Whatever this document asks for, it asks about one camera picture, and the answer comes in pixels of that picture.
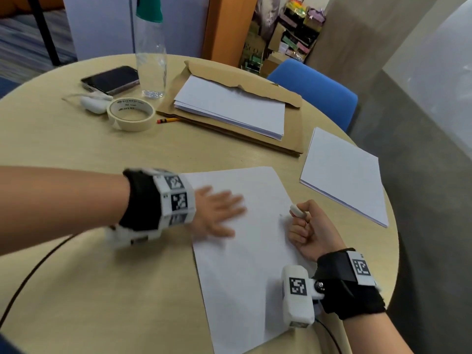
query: brown envelope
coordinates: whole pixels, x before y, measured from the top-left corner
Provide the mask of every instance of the brown envelope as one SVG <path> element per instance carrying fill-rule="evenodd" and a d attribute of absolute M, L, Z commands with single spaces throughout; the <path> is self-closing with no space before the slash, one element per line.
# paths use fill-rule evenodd
<path fill-rule="evenodd" d="M 157 108 L 157 112 L 176 116 L 186 121 L 204 127 L 236 136 L 251 142 L 266 145 L 268 147 L 299 156 L 303 154 L 302 131 L 302 97 L 274 83 L 269 83 L 263 78 L 251 76 L 236 70 L 221 70 L 212 66 L 202 65 L 194 61 L 185 61 L 186 68 L 177 77 L 167 91 L 166 96 Z M 221 83 L 227 87 L 238 87 L 246 92 L 257 94 L 285 102 L 284 136 L 281 141 L 271 137 L 240 128 L 233 124 L 227 124 L 216 119 L 198 116 L 174 107 L 174 98 L 183 87 L 190 75 Z"/>

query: stack of paper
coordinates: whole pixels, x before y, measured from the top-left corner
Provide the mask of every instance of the stack of paper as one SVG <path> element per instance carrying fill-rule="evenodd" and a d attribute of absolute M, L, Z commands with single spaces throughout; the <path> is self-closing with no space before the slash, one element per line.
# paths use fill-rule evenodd
<path fill-rule="evenodd" d="M 271 167 L 186 177 L 194 188 L 209 184 L 216 192 L 231 189 L 245 199 L 247 213 L 226 223 L 235 238 L 193 244 L 214 353 L 242 354 L 287 330 L 282 268 L 306 265 L 286 240 L 292 202 Z"/>
<path fill-rule="evenodd" d="M 300 182 L 388 227 L 379 158 L 315 128 Z"/>
<path fill-rule="evenodd" d="M 191 75 L 174 106 L 281 140 L 285 103 Z"/>

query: smartphone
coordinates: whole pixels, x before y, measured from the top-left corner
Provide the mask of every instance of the smartphone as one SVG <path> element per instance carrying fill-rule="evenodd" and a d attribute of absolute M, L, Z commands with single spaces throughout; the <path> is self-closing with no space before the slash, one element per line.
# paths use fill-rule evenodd
<path fill-rule="evenodd" d="M 99 90 L 110 96 L 121 93 L 139 84 L 138 71 L 124 65 L 80 80 L 90 91 Z"/>

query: water bottle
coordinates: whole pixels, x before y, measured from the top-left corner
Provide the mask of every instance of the water bottle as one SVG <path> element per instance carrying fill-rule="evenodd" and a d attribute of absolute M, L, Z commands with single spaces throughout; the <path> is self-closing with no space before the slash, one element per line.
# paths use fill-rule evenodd
<path fill-rule="evenodd" d="M 143 95 L 164 96 L 167 54 L 162 27 L 161 0 L 138 0 L 134 25 L 134 47 Z"/>

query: round wooden table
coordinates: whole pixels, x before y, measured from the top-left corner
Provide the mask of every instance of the round wooden table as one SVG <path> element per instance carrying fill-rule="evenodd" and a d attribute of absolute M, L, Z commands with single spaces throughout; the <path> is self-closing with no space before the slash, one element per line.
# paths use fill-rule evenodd
<path fill-rule="evenodd" d="M 168 57 L 169 84 L 186 59 Z M 86 113 L 78 100 L 61 100 L 83 91 L 81 78 L 121 65 L 136 67 L 134 55 L 57 68 L 3 98 L 0 164 L 109 173 L 133 166 L 175 172 L 272 166 L 294 203 L 315 199 L 346 244 L 364 254 L 386 303 L 390 301 L 398 270 L 398 235 L 388 200 L 390 226 L 383 228 L 299 183 L 316 126 L 352 142 L 331 120 L 304 101 L 305 153 L 295 158 L 184 122 L 157 125 L 141 133 L 120 132 L 110 128 L 104 117 Z M 140 97 L 140 93 L 136 87 L 119 96 Z M 0 257 L 0 313 L 33 266 L 58 241 Z M 346 346 L 340 322 L 333 315 L 325 317 Z M 183 230 L 172 230 L 158 241 L 122 252 L 109 249 L 102 229 L 80 235 L 31 278 L 2 332 L 29 354 L 212 353 L 192 245 Z M 251 353 L 317 354 L 325 339 L 320 329 L 316 332 L 320 334 L 313 329 L 291 330 Z"/>

